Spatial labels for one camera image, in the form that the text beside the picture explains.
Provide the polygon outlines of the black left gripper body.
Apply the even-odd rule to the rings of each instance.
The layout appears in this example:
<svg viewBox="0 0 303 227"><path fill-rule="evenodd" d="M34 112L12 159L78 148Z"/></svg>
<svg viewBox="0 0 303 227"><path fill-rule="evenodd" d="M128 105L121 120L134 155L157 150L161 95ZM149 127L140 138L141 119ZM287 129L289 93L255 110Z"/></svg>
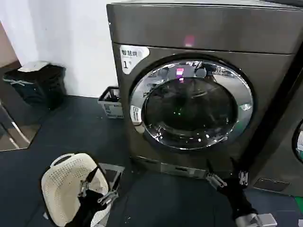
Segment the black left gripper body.
<svg viewBox="0 0 303 227"><path fill-rule="evenodd" d="M85 197L78 197L80 208L77 212L77 226L90 227L94 215L104 209L104 205L98 203L98 199L103 198L102 193L87 190Z"/></svg>

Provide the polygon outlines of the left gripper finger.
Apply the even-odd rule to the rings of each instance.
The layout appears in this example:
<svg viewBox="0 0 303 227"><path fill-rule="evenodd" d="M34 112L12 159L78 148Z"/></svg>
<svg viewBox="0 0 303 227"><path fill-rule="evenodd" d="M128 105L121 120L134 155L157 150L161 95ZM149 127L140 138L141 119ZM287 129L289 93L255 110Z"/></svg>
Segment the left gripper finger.
<svg viewBox="0 0 303 227"><path fill-rule="evenodd" d="M112 188L102 198L98 199L98 203L100 205L110 205L119 197L118 188L120 185L122 174L122 171L117 172L117 175L112 184Z"/></svg>
<svg viewBox="0 0 303 227"><path fill-rule="evenodd" d="M95 167L85 178L85 180L80 180L80 197L86 197L88 192L94 192L100 196L100 183L96 174L100 170L99 166Z"/></svg>

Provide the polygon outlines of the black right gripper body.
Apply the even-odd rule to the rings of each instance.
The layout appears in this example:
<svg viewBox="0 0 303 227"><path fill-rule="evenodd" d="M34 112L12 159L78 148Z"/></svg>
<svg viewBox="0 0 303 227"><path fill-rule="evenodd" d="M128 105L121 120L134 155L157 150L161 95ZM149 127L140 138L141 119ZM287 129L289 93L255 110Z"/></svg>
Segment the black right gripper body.
<svg viewBox="0 0 303 227"><path fill-rule="evenodd" d="M223 188L223 194L227 197L230 203L233 219L258 213L257 210L253 208L252 204L247 200L244 193L246 187L240 184L239 179L228 178L224 179L224 181L227 185Z"/></svg>

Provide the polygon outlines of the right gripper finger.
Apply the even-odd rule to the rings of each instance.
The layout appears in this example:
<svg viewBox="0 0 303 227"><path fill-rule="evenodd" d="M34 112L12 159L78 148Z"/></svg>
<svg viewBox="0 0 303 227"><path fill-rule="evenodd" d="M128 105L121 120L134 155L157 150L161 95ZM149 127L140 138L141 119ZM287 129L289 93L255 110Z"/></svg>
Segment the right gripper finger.
<svg viewBox="0 0 303 227"><path fill-rule="evenodd" d="M239 184L242 188L247 188L249 181L249 172L244 166L237 162L234 158L231 157L231 163L233 167L233 176L236 180L239 181Z"/></svg>
<svg viewBox="0 0 303 227"><path fill-rule="evenodd" d="M227 186L227 183L214 172L211 162L209 160L206 161L206 165L208 168L206 180L211 184L211 186L213 186L215 189Z"/></svg>

